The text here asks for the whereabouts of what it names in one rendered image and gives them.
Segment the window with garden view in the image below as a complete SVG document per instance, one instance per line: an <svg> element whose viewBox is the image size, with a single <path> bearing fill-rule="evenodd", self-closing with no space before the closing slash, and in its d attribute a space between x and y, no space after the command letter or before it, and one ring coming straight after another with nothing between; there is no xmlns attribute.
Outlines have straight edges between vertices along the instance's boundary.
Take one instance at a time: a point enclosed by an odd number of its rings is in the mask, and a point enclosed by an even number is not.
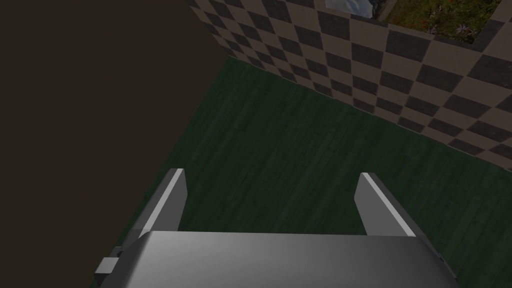
<svg viewBox="0 0 512 288"><path fill-rule="evenodd" d="M472 44L502 0L325 0L329 9Z"/></svg>

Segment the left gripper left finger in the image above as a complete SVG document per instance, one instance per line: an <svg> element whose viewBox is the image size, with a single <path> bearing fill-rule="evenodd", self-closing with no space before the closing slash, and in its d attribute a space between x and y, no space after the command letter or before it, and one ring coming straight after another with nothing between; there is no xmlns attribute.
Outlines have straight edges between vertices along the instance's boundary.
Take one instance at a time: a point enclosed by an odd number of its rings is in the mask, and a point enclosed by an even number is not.
<svg viewBox="0 0 512 288"><path fill-rule="evenodd" d="M121 249L126 250L150 231L177 231L187 197L185 170L171 168L130 229Z"/></svg>

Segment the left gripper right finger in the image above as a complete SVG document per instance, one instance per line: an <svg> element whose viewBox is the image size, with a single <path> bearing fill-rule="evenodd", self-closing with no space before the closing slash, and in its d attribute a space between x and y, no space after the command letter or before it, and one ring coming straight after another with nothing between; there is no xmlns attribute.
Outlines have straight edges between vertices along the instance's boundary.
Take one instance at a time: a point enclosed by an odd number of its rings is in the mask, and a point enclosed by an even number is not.
<svg viewBox="0 0 512 288"><path fill-rule="evenodd" d="M416 237L428 241L375 173L360 174L354 202L367 235Z"/></svg>

